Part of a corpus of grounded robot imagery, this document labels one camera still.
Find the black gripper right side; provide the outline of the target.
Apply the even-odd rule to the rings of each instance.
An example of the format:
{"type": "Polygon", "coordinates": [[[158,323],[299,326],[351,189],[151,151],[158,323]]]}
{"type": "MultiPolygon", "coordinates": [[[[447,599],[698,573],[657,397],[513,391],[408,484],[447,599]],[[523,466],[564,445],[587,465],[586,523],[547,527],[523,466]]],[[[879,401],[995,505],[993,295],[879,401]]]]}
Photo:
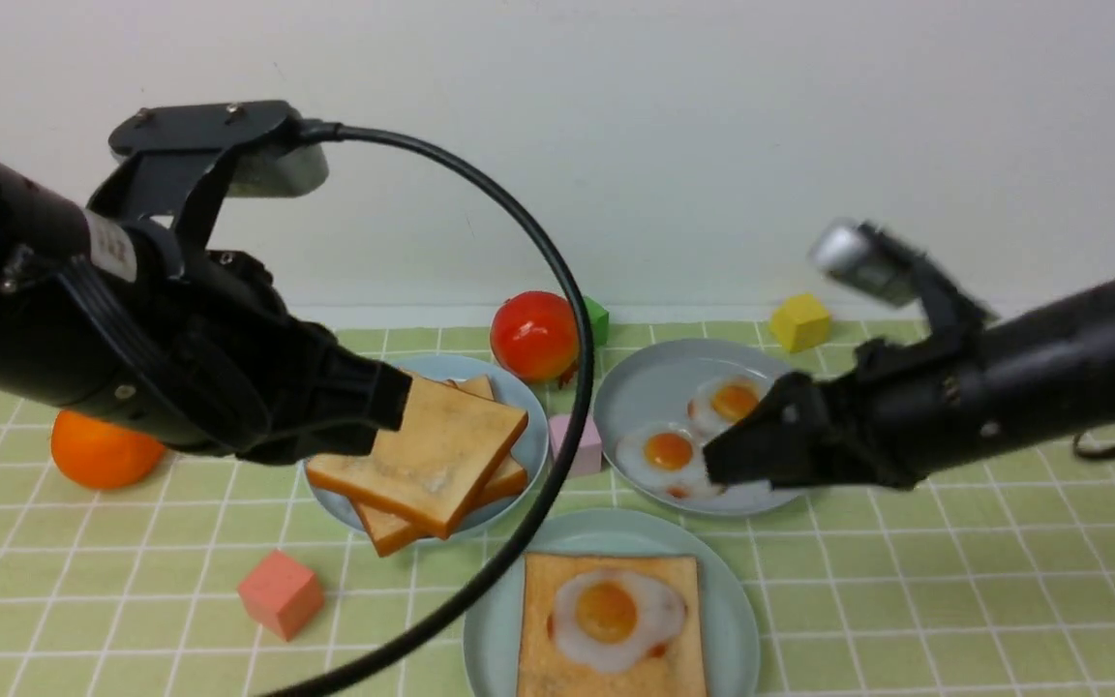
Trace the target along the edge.
{"type": "Polygon", "coordinates": [[[725,487],[872,485],[910,490],[964,464],[964,348],[872,340],[837,379],[791,372],[752,414],[705,442],[708,477],[725,487]]]}

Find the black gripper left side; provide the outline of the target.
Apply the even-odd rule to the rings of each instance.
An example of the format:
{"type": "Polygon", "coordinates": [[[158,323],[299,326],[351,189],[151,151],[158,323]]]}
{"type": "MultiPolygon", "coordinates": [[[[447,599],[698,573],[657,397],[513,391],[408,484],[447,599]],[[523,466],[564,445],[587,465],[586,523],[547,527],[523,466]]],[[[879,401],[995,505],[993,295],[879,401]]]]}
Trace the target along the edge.
{"type": "Polygon", "coordinates": [[[140,396],[159,401],[195,441],[166,438],[178,451],[291,464],[306,456],[366,456],[377,433],[403,428],[411,375],[359,357],[326,327],[284,317],[269,322],[182,318],[156,332],[93,265],[75,258],[59,284],[88,318],[140,396]]]}

